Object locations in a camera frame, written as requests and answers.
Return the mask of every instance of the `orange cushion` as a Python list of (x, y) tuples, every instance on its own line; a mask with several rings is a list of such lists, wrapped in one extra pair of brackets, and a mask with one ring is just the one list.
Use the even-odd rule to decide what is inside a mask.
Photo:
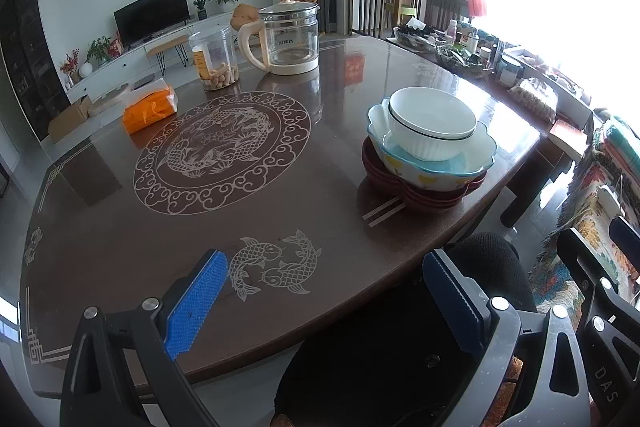
[(239, 4), (231, 16), (231, 27), (238, 31), (248, 22), (258, 20), (258, 9), (249, 4)]

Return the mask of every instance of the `red flowers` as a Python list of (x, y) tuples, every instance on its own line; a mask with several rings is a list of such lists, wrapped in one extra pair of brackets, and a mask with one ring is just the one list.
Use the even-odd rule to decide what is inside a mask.
[(72, 74), (78, 71), (78, 55), (80, 54), (80, 48), (76, 48), (72, 51), (72, 55), (66, 55), (66, 61), (60, 66), (60, 71), (65, 74)]

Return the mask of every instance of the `book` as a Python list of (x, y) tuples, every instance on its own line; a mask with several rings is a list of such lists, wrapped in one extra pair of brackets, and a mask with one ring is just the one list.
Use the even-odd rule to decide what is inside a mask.
[(587, 135), (564, 120), (556, 120), (548, 137), (575, 162), (579, 162), (587, 150)]

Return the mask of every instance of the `black cabinet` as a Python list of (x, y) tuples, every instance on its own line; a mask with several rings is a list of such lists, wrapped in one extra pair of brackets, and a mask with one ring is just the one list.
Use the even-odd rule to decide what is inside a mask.
[(39, 140), (69, 106), (44, 38), (38, 0), (7, 0), (0, 9), (0, 44), (18, 102)]

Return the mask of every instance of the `dragon carp medallion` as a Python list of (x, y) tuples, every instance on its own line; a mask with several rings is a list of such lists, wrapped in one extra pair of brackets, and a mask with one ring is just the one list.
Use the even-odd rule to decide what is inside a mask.
[(300, 102), (274, 92), (219, 96), (178, 116), (143, 150), (136, 195), (163, 214), (200, 214), (276, 179), (305, 148), (311, 121)]

